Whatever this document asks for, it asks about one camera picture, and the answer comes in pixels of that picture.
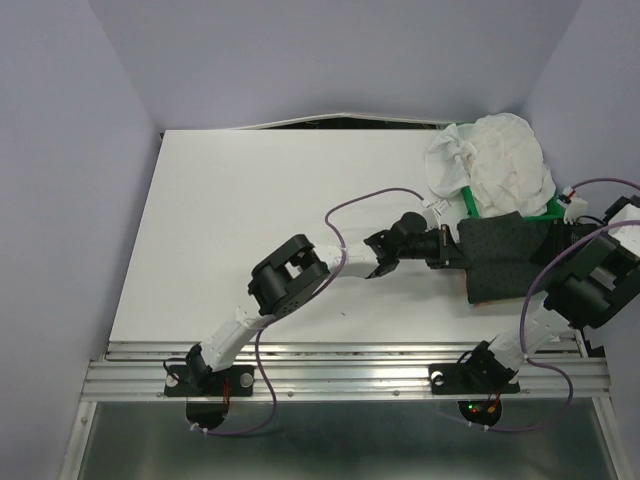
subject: white wall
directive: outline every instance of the white wall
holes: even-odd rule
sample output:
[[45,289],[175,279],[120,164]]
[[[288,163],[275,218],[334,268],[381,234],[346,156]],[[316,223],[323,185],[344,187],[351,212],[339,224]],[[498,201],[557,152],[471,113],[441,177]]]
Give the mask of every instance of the white wall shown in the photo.
[[90,0],[163,128],[524,102],[579,0]]
[[158,149],[86,0],[0,14],[0,477],[57,477]]
[[[640,2],[585,0],[523,114],[558,184],[598,176],[640,182]],[[633,193],[604,184],[581,190],[596,214],[621,194]],[[640,457],[633,455],[640,444],[639,317],[637,299],[593,333],[606,348],[616,415],[640,476]]]

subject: dark fabric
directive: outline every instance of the dark fabric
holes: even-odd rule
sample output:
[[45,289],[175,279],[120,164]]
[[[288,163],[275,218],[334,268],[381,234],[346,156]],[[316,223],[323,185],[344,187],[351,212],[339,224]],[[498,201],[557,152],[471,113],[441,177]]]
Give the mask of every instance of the dark fabric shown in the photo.
[[542,246],[549,226],[525,221],[517,212],[460,221],[460,248],[471,263],[466,270],[469,303],[526,295],[542,271],[543,265],[532,263],[531,257]]

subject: green object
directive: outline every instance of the green object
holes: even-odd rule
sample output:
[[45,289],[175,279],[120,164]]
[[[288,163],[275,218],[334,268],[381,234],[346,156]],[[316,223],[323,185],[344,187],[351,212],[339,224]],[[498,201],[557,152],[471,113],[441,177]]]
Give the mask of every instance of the green object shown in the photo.
[[[464,198],[464,204],[467,206],[467,215],[469,215],[469,218],[481,218],[478,213],[478,207],[476,207],[476,201],[473,198],[473,193],[471,193],[471,188],[464,187],[462,189],[462,198]],[[550,222],[564,218],[564,209],[556,202],[557,198],[558,197],[554,195],[553,198],[549,200],[549,203],[547,203],[547,213],[544,215],[524,217],[524,219],[534,222]]]

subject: white table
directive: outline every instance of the white table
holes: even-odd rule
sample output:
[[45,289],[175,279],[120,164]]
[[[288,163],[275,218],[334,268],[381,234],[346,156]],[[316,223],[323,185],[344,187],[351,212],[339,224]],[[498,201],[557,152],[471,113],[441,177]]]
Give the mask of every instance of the white table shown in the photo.
[[[331,207],[402,186],[433,198],[423,163],[437,131],[169,131],[140,225],[112,342],[198,341],[247,295],[252,268],[297,233],[337,244]],[[456,204],[455,208],[463,209]],[[388,228],[408,194],[335,214],[347,243]],[[476,342],[516,325],[521,302],[472,307],[459,271],[406,261],[376,280],[340,279],[271,327],[267,342]]]

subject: white cloth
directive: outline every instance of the white cloth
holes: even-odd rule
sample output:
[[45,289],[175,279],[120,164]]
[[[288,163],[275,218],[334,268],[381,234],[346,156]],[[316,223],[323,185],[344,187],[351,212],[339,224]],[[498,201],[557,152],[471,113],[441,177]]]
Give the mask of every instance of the white cloth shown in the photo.
[[510,113],[449,125],[425,154],[429,188],[449,198],[469,186],[483,217],[542,215],[556,186],[529,124]]

